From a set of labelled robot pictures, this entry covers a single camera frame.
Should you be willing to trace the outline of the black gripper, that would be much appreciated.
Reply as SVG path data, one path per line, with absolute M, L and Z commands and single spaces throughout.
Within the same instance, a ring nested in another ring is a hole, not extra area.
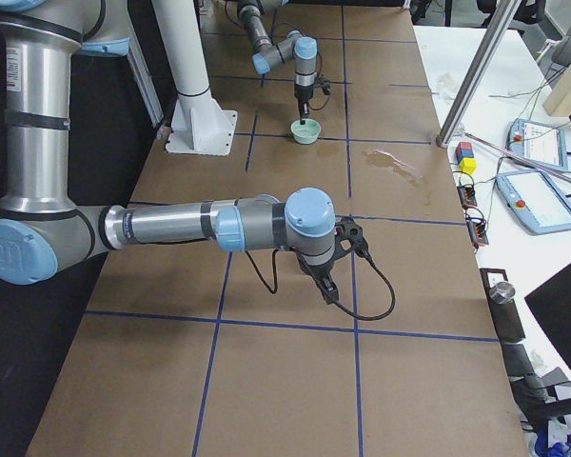
M 351 217 L 343 216 L 335 225 L 333 247 L 327 259 L 317 265 L 310 263 L 310 257 L 299 254 L 299 266 L 310 276 L 328 305 L 339 301 L 339 291 L 331 277 L 336 261 L 354 252 L 365 260 L 369 259 L 369 245 L 364 238 L 363 228 Z
M 324 103 L 319 108 L 313 108 L 310 105 L 316 88 L 321 89 L 326 96 Z M 312 110 L 321 110 L 327 105 L 331 96 L 331 83 L 323 75 L 297 75 L 294 84 L 294 96 L 297 100 L 300 125 L 303 126 L 308 121 L 308 116 Z

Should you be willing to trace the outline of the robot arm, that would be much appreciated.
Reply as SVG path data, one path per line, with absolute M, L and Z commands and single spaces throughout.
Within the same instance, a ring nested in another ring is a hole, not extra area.
M 274 44 L 266 32 L 262 16 L 277 10 L 286 1 L 245 0 L 237 2 L 237 17 L 253 47 L 252 63 L 256 72 L 265 75 L 290 61 L 294 62 L 294 96 L 301 125 L 309 122 L 310 100 L 314 90 L 330 93 L 329 84 L 317 71 L 317 41 L 299 30 L 290 31 L 284 40 Z
M 0 197 L 6 187 L 5 39 L 0 32 Z M 78 204 L 124 204 L 147 158 L 155 129 L 125 57 L 72 59 L 72 132 L 69 195 Z M 43 308 L 88 292 L 100 263 L 89 260 L 70 273 L 31 287 L 0 280 L 0 308 L 17 303 Z

